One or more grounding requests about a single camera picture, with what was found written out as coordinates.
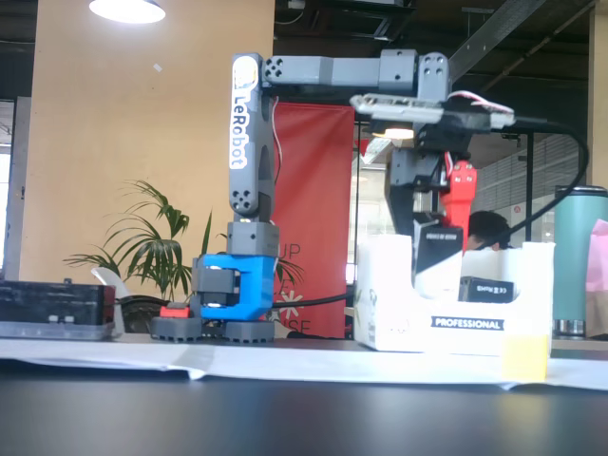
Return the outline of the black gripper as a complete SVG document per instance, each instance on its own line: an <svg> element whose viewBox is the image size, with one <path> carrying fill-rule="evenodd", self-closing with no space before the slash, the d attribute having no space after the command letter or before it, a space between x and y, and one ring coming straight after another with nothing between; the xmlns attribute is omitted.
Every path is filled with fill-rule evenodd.
<svg viewBox="0 0 608 456"><path fill-rule="evenodd" d="M472 137L469 130L425 124L413 140L393 147L387 162L386 201L396 234L414 235L414 191L444 187L444 224L468 227L477 188L477 170L468 161ZM449 177L445 153L454 164Z"/></svg>

